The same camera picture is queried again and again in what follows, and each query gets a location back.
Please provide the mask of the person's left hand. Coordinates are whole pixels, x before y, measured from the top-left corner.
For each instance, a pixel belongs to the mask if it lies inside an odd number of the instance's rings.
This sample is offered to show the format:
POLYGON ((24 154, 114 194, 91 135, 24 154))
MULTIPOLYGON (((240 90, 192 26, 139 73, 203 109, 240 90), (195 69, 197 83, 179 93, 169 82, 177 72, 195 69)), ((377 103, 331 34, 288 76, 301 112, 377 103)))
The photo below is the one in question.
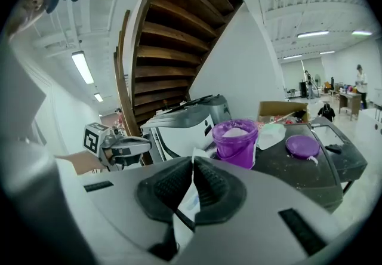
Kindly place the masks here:
POLYGON ((106 157, 107 163, 109 165, 114 165, 115 164, 115 159, 113 155, 113 149, 103 149, 104 155, 106 157))

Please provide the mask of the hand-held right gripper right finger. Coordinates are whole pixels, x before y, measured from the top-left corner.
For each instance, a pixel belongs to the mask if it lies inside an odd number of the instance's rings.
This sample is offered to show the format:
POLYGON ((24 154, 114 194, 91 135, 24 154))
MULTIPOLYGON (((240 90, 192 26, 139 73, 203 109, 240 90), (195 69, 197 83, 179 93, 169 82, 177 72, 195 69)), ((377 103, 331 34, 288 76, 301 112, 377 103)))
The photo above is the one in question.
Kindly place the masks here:
POLYGON ((196 158, 194 264, 311 264, 341 234, 334 217, 271 175, 196 158))

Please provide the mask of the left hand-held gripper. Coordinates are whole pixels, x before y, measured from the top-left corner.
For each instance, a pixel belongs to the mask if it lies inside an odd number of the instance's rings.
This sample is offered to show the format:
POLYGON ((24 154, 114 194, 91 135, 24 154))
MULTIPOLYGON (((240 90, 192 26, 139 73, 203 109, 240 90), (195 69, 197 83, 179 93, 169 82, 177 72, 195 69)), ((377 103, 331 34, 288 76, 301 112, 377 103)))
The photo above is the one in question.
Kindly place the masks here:
POLYGON ((120 171, 138 164, 141 154, 152 148, 152 143, 143 137, 124 137, 116 128, 93 122, 84 128, 83 147, 96 156, 108 171, 120 171), (113 149, 114 165, 107 163, 103 149, 113 149))

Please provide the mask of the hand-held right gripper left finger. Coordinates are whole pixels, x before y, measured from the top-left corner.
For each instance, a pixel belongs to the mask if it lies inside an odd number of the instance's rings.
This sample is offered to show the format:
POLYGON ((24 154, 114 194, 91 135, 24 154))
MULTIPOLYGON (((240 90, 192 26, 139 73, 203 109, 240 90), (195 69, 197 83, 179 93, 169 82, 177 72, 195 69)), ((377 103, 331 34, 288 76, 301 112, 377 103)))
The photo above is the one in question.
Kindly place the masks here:
POLYGON ((174 217, 192 181, 190 158, 82 175, 80 227, 98 264, 193 264, 178 246, 174 217))

